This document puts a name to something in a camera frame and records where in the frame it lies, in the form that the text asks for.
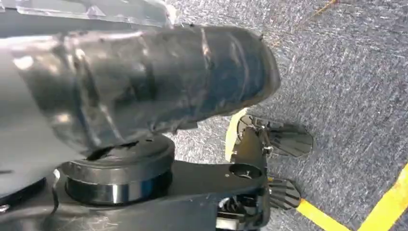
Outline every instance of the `round hole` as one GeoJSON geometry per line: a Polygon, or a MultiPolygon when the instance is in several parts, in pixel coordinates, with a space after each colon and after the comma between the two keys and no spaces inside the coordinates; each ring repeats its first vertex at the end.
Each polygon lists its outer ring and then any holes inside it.
{"type": "Polygon", "coordinates": [[[248,164],[233,164],[229,171],[237,177],[255,179],[262,176],[261,170],[257,167],[248,164]]]}

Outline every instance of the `gray carpet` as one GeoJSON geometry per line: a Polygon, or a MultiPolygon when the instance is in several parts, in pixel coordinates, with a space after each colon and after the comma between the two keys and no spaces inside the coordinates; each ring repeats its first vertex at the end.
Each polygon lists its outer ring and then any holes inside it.
{"type": "MultiPolygon", "coordinates": [[[[236,25],[264,34],[280,67],[278,93],[251,108],[305,125],[314,152],[273,157],[270,173],[292,179],[302,196],[357,230],[408,160],[408,5],[341,1],[303,26],[323,0],[170,0],[181,22],[236,25]]],[[[227,117],[178,134],[178,159],[223,162],[227,117]]],[[[269,230],[320,230],[296,211],[272,211],[269,230]]],[[[394,225],[408,230],[408,215],[394,225]]]]}

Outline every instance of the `black rubber cover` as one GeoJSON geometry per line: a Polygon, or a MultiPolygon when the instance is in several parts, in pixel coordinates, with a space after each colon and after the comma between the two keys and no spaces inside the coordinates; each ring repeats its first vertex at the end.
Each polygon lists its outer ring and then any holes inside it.
{"type": "Polygon", "coordinates": [[[56,136],[86,156],[256,104],[280,85],[269,48],[235,27],[8,42],[56,136]]]}

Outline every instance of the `yellow tape line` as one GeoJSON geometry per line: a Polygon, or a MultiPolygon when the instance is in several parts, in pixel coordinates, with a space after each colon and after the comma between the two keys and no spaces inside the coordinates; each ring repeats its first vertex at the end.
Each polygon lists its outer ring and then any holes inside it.
{"type": "Polygon", "coordinates": [[[350,231],[344,225],[329,217],[305,199],[301,200],[297,211],[326,231],[350,231]]]}
{"type": "Polygon", "coordinates": [[[394,186],[377,203],[358,231],[387,231],[408,207],[408,164],[394,186]]]}

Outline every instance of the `clear plastic sheet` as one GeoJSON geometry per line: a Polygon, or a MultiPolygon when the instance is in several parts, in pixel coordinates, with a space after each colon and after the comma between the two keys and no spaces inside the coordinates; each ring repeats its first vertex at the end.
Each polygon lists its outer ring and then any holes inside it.
{"type": "Polygon", "coordinates": [[[16,0],[22,14],[99,19],[147,26],[171,26],[172,6],[161,0],[16,0]]]}
{"type": "Polygon", "coordinates": [[[4,11],[5,9],[4,9],[3,3],[1,3],[1,0],[0,0],[0,13],[3,13],[4,11]]]}

